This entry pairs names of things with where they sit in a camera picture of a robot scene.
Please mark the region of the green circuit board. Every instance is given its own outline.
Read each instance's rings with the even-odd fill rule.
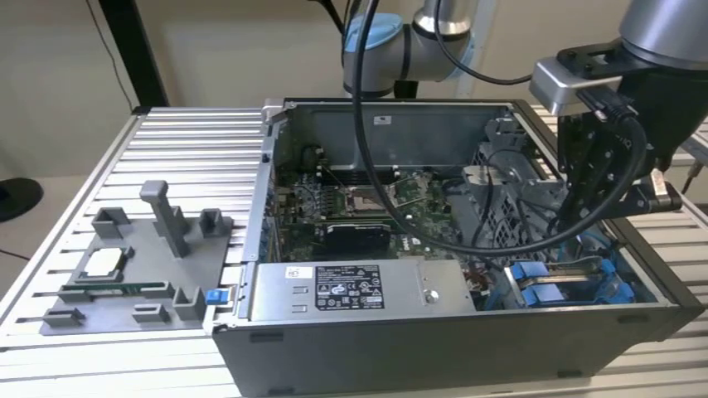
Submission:
[[[449,259],[451,256],[443,250],[426,247],[415,238],[405,234],[387,216],[370,186],[326,186],[315,183],[299,182],[286,191],[282,200],[282,217],[279,227],[279,241],[282,259],[286,261],[330,260],[330,255],[322,254],[325,246],[323,235],[327,226],[387,226],[390,240],[385,254],[377,253],[375,258],[397,259],[405,257],[423,257],[427,260]],[[445,202],[441,181],[434,180],[427,172],[401,172],[395,182],[385,186],[387,197],[399,209],[405,218],[426,234],[439,239],[454,239],[457,229],[451,219],[450,207]],[[317,193],[317,212],[302,211],[302,206],[310,202],[311,192]],[[337,260],[363,260],[361,253],[337,255]]]

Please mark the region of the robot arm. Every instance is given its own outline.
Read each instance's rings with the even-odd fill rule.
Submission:
[[[561,50],[538,60],[530,92],[558,118],[558,168],[567,196],[558,218],[571,223],[602,200],[626,170],[630,141],[597,109],[587,93],[615,90],[646,135],[639,179],[605,218],[679,208],[662,181],[678,145],[708,115],[708,2],[633,0],[621,38]]]
[[[393,91],[395,80],[441,81],[454,71],[434,37],[435,0],[425,0],[410,24],[398,15],[377,14],[366,41],[362,94],[377,98]],[[441,0],[438,28],[449,52],[461,58],[470,51],[469,0]],[[362,18],[353,16],[345,29],[343,89],[350,93],[354,75],[354,47]]]

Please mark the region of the motherboard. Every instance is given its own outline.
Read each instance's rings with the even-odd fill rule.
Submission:
[[[451,258],[399,230],[373,187],[366,181],[351,184],[362,182],[359,176],[321,167],[285,180],[294,182],[277,188],[282,260]],[[426,234],[454,240],[458,230],[439,175],[431,169],[397,170],[386,182],[387,197],[409,222]]]

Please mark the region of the black pole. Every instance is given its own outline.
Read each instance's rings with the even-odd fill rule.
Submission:
[[[134,0],[98,0],[141,106],[169,106]]]

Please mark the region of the small white sticker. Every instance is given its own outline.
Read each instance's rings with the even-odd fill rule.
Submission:
[[[373,125],[381,126],[385,124],[390,124],[390,116],[373,116]]]
[[[311,267],[285,267],[286,279],[311,279]]]

